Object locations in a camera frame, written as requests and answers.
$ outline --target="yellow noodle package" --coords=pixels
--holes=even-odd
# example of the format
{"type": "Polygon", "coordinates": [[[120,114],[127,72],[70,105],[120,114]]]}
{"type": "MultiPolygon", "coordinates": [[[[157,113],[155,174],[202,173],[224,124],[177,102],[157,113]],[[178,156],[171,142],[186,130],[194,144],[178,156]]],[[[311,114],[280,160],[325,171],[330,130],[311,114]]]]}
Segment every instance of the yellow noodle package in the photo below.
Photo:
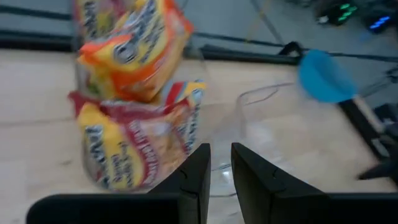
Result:
{"type": "Polygon", "coordinates": [[[150,102],[174,73],[193,27],[172,0],[142,2],[80,53],[92,67],[108,69],[114,98],[150,102]]]}
{"type": "Polygon", "coordinates": [[[100,103],[70,93],[85,140],[89,175],[111,190],[151,187],[188,156],[178,126],[190,115],[187,100],[159,107],[119,101],[100,103]]]}

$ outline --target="transparent container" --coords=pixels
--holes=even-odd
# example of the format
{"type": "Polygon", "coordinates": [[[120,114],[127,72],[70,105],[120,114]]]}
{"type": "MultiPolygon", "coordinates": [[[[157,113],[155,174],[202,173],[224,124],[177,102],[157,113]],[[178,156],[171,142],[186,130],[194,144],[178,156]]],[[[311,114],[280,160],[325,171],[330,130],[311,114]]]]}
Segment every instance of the transparent container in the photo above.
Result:
{"type": "Polygon", "coordinates": [[[212,167],[213,195],[234,194],[232,142],[324,192],[395,191],[388,179],[357,179],[377,160],[336,104],[320,103],[297,83],[241,94],[209,141],[219,165],[212,167]]]}

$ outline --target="green light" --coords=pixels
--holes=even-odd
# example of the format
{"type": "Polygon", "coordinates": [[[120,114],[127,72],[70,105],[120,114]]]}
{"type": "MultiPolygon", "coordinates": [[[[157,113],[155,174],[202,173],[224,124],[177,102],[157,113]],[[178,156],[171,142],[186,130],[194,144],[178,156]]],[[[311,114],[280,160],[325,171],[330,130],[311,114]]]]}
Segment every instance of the green light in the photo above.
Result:
{"type": "Polygon", "coordinates": [[[346,13],[343,14],[343,16],[349,16],[349,15],[351,15],[351,13],[352,12],[346,12],[346,13]]]}
{"type": "Polygon", "coordinates": [[[349,7],[349,4],[347,3],[347,4],[344,4],[344,5],[340,6],[340,9],[346,9],[348,7],[349,7]]]}

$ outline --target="light wood surface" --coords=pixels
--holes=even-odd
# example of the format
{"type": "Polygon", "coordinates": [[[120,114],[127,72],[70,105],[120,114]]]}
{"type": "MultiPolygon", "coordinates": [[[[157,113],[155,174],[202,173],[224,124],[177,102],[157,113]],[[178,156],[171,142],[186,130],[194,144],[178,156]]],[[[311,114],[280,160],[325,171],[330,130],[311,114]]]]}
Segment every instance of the light wood surface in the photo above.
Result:
{"type": "MultiPolygon", "coordinates": [[[[177,76],[197,78],[203,72],[197,66],[184,61],[177,76]]],[[[75,89],[74,69],[72,54],[0,50],[0,223],[24,223],[29,207],[48,195],[104,192],[87,178],[81,162],[81,137],[66,98],[75,89]]],[[[296,73],[295,67],[230,62],[207,62],[206,69],[204,78],[211,84],[203,102],[200,139],[225,125],[241,93],[294,82],[296,73]]],[[[376,160],[343,114],[332,105],[320,110],[326,115],[324,127],[317,128],[329,135],[316,144],[300,139],[311,138],[303,125],[310,121],[303,116],[291,113],[264,121],[277,131],[296,132],[283,142],[285,148],[308,146],[307,151],[282,152],[286,162],[281,166],[323,190],[395,191],[388,179],[354,179],[376,160]],[[319,150],[323,146],[327,151],[319,150]]],[[[242,223],[236,197],[210,200],[209,223],[231,219],[242,223]]]]}

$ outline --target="instant noodle package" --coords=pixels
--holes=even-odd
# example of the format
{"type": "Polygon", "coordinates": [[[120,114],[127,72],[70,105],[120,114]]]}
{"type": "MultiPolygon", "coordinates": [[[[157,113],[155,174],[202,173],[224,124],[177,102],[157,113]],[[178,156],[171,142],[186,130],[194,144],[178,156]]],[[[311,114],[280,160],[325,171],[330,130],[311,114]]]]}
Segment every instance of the instant noodle package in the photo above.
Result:
{"type": "Polygon", "coordinates": [[[195,147],[206,83],[172,80],[193,27],[172,0],[76,0],[76,11],[95,94],[68,96],[86,170],[106,189],[153,187],[195,147]]]}
{"type": "Polygon", "coordinates": [[[192,25],[170,0],[136,2],[108,34],[80,49],[102,98],[150,102],[172,77],[192,25]]]}

